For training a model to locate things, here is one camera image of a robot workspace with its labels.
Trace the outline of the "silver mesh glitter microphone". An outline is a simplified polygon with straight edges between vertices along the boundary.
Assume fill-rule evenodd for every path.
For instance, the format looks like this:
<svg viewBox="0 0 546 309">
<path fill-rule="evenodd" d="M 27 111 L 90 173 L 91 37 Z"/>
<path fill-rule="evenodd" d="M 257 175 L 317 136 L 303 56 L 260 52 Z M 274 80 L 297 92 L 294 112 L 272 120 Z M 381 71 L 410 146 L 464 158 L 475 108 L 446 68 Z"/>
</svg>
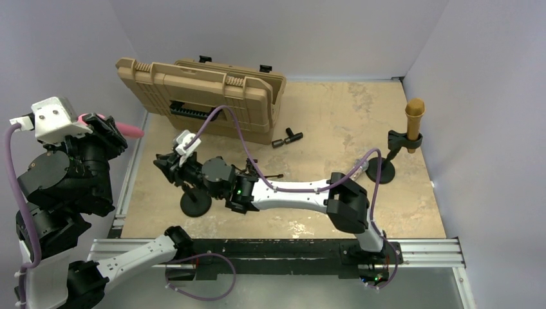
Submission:
<svg viewBox="0 0 546 309">
<path fill-rule="evenodd" d="M 353 180 L 353 181 L 357 181 L 358 178 L 367 171 L 368 167 L 369 167 L 369 162 L 366 160 L 364 161 L 363 163 L 360 163 L 361 159 L 356 159 L 355 160 L 355 165 L 354 167 L 357 168 L 357 170 L 351 175 L 350 179 Z"/>
</svg>

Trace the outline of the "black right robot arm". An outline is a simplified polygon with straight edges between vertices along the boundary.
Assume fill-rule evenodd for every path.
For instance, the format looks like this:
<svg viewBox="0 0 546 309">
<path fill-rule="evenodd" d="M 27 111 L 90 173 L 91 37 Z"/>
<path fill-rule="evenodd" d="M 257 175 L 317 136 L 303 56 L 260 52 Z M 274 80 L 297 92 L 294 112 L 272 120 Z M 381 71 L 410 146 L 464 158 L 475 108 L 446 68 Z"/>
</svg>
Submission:
<svg viewBox="0 0 546 309">
<path fill-rule="evenodd" d="M 204 215 L 213 200 L 241 214 L 268 209 L 300 209 L 328 216 L 333 226 L 353 234 L 363 257 L 376 262 L 387 252 L 380 232 L 374 230 L 369 215 L 370 202 L 365 188 L 334 172 L 329 179 L 314 182 L 273 182 L 260 178 L 251 160 L 244 169 L 217 156 L 201 164 L 197 155 L 183 158 L 176 152 L 158 154 L 153 161 L 167 181 L 181 187 L 184 214 Z"/>
</svg>

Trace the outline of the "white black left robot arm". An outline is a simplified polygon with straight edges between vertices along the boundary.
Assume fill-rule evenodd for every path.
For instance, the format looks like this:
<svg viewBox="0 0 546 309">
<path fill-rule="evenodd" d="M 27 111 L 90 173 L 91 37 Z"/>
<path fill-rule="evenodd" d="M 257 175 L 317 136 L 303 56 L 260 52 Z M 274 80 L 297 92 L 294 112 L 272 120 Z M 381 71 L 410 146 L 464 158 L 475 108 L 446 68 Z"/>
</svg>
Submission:
<svg viewBox="0 0 546 309">
<path fill-rule="evenodd" d="M 114 210 L 109 161 L 127 148 L 126 132 L 95 113 L 69 120 L 74 134 L 45 144 L 25 173 L 11 180 L 21 205 L 16 231 L 23 264 L 16 274 L 18 308 L 93 308 L 119 284 L 154 265 L 185 263 L 193 241 L 179 226 L 121 255 L 75 261 L 85 214 Z"/>
</svg>

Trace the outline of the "pink microphone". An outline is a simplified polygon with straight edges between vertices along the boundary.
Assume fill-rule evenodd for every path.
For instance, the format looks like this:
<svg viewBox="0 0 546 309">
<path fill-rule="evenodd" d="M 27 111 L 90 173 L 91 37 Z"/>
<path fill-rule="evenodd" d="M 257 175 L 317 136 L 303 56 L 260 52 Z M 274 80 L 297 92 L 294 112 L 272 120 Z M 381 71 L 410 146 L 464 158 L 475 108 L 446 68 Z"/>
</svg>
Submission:
<svg viewBox="0 0 546 309">
<path fill-rule="evenodd" d="M 78 117 L 78 121 L 87 124 L 87 122 L 84 120 L 84 117 L 88 115 L 91 115 L 91 114 L 90 113 L 81 114 Z M 103 120 L 106 119 L 104 115 L 101 115 L 101 114 L 97 114 L 97 115 L 99 118 Z M 126 138 L 137 139 L 137 138 L 142 138 L 145 135 L 144 131 L 140 129 L 139 127 L 125 124 L 123 122 L 117 122 L 117 121 L 115 121 L 115 124 L 117 129 L 120 131 L 120 133 Z"/>
</svg>

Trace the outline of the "black tripod shock mount stand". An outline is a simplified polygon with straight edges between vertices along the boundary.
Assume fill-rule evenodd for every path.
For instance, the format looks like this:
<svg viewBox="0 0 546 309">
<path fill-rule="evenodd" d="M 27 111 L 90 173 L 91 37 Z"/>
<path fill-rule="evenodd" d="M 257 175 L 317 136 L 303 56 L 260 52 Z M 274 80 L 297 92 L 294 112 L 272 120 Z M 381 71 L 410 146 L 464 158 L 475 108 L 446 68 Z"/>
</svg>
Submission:
<svg viewBox="0 0 546 309">
<path fill-rule="evenodd" d="M 236 165 L 234 165 L 234 168 L 235 168 L 236 172 L 238 172 L 240 174 L 247 175 L 247 176 L 253 176 L 253 177 L 256 177 L 256 178 L 282 179 L 284 177 L 283 173 L 270 174 L 270 175 L 263 174 L 263 172 L 259 168 L 257 168 L 257 163 L 258 163 L 257 159 L 247 158 L 246 161 L 245 161 L 245 167 L 244 168 L 239 168 Z"/>
</svg>

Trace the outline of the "black round base stand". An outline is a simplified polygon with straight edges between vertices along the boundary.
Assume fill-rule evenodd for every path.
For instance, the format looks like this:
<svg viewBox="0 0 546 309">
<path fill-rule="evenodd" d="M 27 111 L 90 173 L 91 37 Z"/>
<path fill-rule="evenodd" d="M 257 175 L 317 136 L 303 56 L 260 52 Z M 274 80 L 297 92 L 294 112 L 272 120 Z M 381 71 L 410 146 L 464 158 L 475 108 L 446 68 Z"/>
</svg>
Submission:
<svg viewBox="0 0 546 309">
<path fill-rule="evenodd" d="M 212 198 L 205 191 L 195 187 L 183 187 L 183 192 L 180 208 L 186 216 L 198 218 L 211 208 Z"/>
</svg>

